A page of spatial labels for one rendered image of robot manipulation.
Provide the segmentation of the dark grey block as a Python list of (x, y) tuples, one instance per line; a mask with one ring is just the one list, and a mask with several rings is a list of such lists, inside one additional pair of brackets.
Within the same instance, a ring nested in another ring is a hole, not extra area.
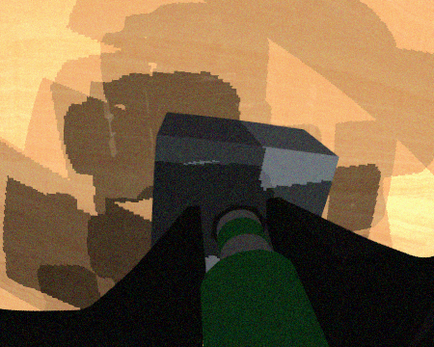
[(207, 273), (220, 261), (217, 223), (235, 209), (259, 216), (272, 250), (267, 198), (321, 217), (337, 165), (338, 156), (305, 128), (167, 112), (155, 138), (151, 247), (197, 205)]

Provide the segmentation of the dark green cylinder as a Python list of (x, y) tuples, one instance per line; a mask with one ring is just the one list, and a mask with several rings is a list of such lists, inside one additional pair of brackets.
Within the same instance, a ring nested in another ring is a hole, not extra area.
[(330, 347), (295, 267), (282, 254), (220, 259), (201, 284), (204, 347)]

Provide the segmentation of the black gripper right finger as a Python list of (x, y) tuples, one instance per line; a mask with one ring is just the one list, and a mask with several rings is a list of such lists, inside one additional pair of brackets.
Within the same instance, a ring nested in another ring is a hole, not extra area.
[(266, 224), (330, 347), (421, 347), (434, 325), (434, 255), (384, 246), (280, 197), (267, 198)]

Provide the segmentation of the grey marker with green band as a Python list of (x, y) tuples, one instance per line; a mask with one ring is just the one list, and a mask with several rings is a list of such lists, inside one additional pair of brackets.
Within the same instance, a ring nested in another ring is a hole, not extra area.
[(249, 209), (235, 209), (225, 213), (217, 223), (217, 242), (220, 259), (245, 251), (271, 251), (259, 216)]

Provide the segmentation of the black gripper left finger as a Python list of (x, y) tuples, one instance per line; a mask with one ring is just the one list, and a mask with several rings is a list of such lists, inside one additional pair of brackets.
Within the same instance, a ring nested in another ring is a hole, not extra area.
[(0, 308), (0, 347), (203, 347), (201, 209), (185, 211), (143, 259), (87, 308)]

